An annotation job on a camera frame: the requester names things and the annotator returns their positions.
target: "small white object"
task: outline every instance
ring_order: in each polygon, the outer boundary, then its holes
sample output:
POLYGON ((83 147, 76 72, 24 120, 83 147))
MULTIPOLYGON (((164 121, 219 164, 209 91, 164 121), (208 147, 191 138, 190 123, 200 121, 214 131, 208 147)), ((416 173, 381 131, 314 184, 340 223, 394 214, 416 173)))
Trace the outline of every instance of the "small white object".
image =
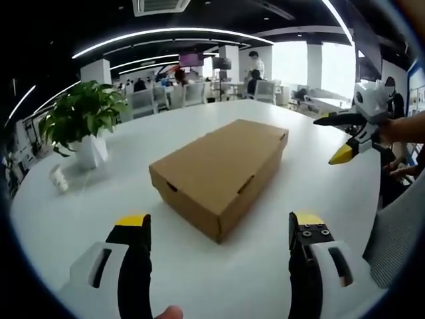
POLYGON ((68 182, 66 181, 59 164, 51 169, 48 178, 52 181, 53 185, 60 193, 65 193, 68 190, 68 182))
POLYGON ((97 138, 84 136, 81 142, 74 142, 71 146, 76 151, 78 164, 84 169, 96 168, 108 158, 106 142, 100 134, 97 138))

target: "round table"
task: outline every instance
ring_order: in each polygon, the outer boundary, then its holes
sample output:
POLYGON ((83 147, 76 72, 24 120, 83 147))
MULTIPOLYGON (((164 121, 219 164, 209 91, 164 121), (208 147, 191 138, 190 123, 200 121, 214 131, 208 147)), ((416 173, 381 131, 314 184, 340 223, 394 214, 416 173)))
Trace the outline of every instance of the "round table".
POLYGON ((120 124, 106 136, 108 162, 80 173, 74 157, 52 154, 26 176, 11 217, 23 250, 46 285, 58 290, 71 264, 114 223, 135 211, 152 215, 154 314, 180 305, 186 318, 285 318, 290 311, 288 214, 311 209, 361 255, 379 198, 379 154, 328 161, 348 136, 304 115, 238 100, 192 106, 120 124), (207 132, 243 118, 290 130, 280 168, 224 243, 192 227, 160 198, 148 165, 207 132), (61 163, 70 191, 48 179, 61 163))

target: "column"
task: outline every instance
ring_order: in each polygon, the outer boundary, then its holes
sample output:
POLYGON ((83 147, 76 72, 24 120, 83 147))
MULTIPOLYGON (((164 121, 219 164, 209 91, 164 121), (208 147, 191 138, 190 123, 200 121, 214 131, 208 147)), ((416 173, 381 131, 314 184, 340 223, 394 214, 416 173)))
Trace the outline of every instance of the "column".
POLYGON ((239 82, 239 47, 232 45, 224 45, 218 48, 220 58, 228 58, 232 61, 232 69, 227 70, 227 78, 231 78, 231 82, 239 82))
POLYGON ((96 80, 99 83, 112 84, 110 62, 104 58, 83 66, 80 75, 82 82, 96 80))
POLYGON ((321 88, 321 45, 307 44, 307 85, 321 88))

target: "white chair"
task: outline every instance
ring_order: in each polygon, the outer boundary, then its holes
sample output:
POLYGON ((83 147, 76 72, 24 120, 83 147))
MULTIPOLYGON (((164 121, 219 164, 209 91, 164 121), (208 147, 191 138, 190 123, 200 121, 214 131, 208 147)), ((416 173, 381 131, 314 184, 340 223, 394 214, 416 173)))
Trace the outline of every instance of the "white chair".
POLYGON ((128 96, 128 108, 120 113, 121 121, 128 122, 136 118, 158 113, 158 105, 153 100, 153 89, 134 92, 128 96))
POLYGON ((168 109, 170 107, 170 103, 168 101, 167 93, 165 91, 164 86, 157 86, 153 88, 153 99, 158 105, 158 109, 168 109))
POLYGON ((187 84, 183 87, 183 104, 182 107, 197 104, 206 104, 205 82, 187 84))
POLYGON ((259 80, 256 83, 255 94, 248 96, 257 101, 276 104, 276 99, 274 97, 274 87, 274 82, 259 80))

